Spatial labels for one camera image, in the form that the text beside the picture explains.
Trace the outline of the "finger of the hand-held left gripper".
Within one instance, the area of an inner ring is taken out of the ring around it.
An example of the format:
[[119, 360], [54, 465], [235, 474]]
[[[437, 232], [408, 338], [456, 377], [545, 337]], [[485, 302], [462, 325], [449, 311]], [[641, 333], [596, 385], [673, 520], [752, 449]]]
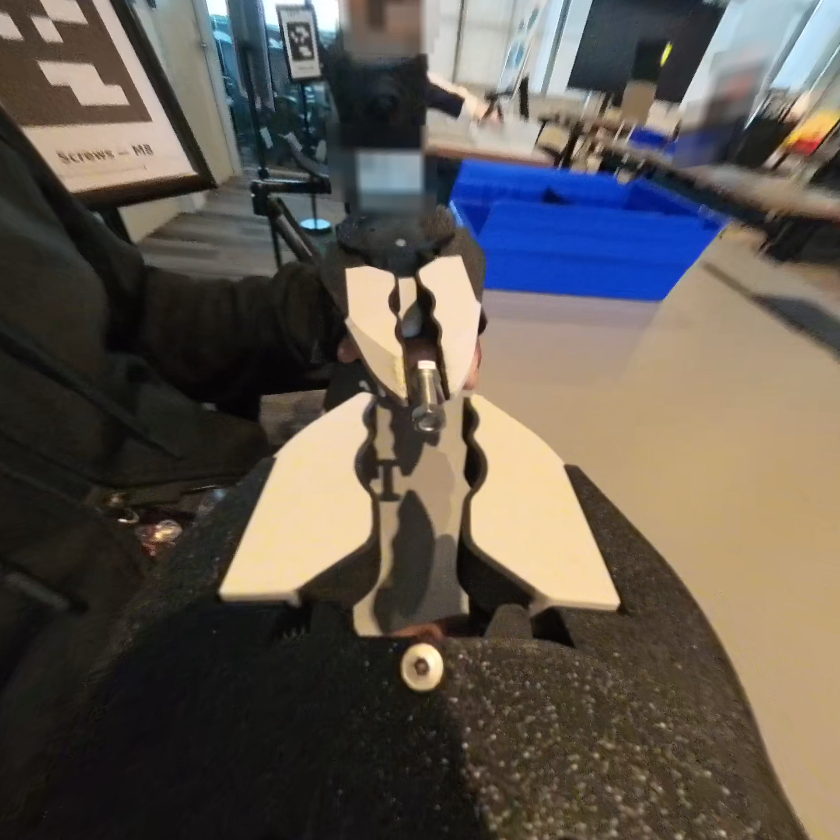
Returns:
[[345, 325], [362, 363], [390, 397], [408, 397], [403, 321], [417, 304], [417, 281], [372, 266], [344, 271]]
[[418, 285], [437, 330], [444, 392], [456, 398], [471, 377], [479, 341], [481, 305], [463, 259], [439, 256], [418, 272]]

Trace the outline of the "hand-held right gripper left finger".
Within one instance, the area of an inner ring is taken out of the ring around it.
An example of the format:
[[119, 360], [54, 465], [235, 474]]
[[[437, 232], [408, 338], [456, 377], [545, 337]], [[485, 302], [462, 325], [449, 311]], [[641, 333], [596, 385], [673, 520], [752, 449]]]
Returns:
[[374, 417], [375, 397], [360, 392], [279, 449], [220, 584], [223, 602], [299, 606], [325, 574], [375, 549], [375, 504], [361, 477]]

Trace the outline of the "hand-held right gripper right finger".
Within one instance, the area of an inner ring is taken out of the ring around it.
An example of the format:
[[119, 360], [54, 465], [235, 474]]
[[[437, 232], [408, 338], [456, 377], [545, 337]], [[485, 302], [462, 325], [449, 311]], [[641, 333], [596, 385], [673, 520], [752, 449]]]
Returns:
[[465, 400], [463, 588], [480, 609], [614, 613], [620, 596], [562, 458], [481, 395]]

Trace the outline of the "blue plastic bin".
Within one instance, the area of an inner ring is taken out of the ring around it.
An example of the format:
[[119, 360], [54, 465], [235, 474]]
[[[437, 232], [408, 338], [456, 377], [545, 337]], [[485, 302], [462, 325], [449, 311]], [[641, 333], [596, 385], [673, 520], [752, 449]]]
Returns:
[[655, 303], [730, 222], [645, 179], [478, 160], [449, 207], [485, 254], [488, 290]]

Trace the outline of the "person's left forearm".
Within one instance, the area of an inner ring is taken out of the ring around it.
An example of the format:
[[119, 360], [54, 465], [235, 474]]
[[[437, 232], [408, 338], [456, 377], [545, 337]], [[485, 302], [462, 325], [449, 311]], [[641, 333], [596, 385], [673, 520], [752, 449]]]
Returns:
[[242, 279], [148, 268], [144, 281], [136, 348], [197, 402], [296, 391], [338, 359], [345, 327], [311, 264]]

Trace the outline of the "person's left hand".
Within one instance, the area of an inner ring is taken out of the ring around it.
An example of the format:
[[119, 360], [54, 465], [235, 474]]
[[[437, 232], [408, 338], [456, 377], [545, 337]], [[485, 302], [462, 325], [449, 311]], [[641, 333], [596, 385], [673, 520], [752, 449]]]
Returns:
[[[404, 351], [407, 361], [417, 362], [420, 360], [431, 360], [434, 356], [435, 346], [431, 339], [415, 337], [404, 340]], [[342, 364], [351, 364], [362, 359], [361, 352], [354, 339], [349, 333], [345, 334], [337, 349], [337, 361]], [[480, 379], [480, 366], [482, 362], [481, 336], [476, 339], [476, 347], [469, 367], [469, 374], [463, 385], [464, 390], [474, 391]]]

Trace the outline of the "small marker sign on stand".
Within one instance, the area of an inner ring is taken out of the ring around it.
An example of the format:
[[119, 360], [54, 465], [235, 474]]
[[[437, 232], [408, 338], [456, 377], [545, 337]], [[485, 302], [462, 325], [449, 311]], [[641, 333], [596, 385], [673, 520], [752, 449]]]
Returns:
[[276, 15], [290, 81], [301, 85], [322, 81], [319, 27], [312, 5], [278, 4]]

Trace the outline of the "black computer monitor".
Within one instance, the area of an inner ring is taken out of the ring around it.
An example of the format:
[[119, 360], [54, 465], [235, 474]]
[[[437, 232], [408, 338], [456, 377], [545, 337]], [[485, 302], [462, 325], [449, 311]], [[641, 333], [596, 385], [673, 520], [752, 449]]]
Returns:
[[657, 100], [679, 104], [725, 10], [721, 2], [593, 1], [568, 88], [620, 104], [630, 81], [655, 82]]

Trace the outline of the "black framed marker sign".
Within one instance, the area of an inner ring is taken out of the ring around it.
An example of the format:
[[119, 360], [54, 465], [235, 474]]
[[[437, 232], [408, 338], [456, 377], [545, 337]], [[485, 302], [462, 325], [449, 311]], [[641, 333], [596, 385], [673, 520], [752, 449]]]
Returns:
[[132, 2], [2, 1], [1, 99], [94, 211], [215, 188]]

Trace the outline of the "black desk mat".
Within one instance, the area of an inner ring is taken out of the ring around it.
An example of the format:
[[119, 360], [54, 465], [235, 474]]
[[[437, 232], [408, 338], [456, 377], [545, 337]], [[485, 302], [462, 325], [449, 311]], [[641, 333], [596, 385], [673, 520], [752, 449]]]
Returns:
[[839, 359], [839, 319], [822, 306], [792, 297], [758, 295], [761, 307]]

